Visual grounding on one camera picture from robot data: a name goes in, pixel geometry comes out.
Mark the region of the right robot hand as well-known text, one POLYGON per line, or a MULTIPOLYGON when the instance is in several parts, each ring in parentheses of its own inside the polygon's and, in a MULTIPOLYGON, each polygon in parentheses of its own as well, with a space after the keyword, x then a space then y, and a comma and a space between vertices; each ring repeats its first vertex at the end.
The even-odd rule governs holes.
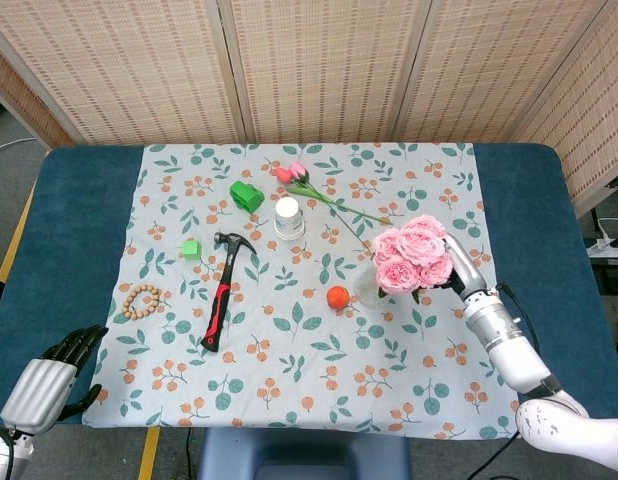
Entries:
POLYGON ((484 277, 459 240, 451 234, 446 234, 444 242, 446 253, 451 260, 452 271, 443 287, 451 288, 462 301, 466 301, 478 292, 486 291, 487 283, 484 277))

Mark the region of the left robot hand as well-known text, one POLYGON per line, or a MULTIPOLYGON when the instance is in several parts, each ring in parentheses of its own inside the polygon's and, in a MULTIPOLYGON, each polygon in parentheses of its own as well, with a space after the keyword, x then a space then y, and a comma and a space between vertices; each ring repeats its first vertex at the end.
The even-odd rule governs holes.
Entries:
POLYGON ((70 403, 68 398, 93 350, 107 332, 101 325, 74 330, 31 360, 0 412, 3 425, 36 436, 58 422, 84 413, 100 395, 100 384, 93 385, 77 402, 70 403))

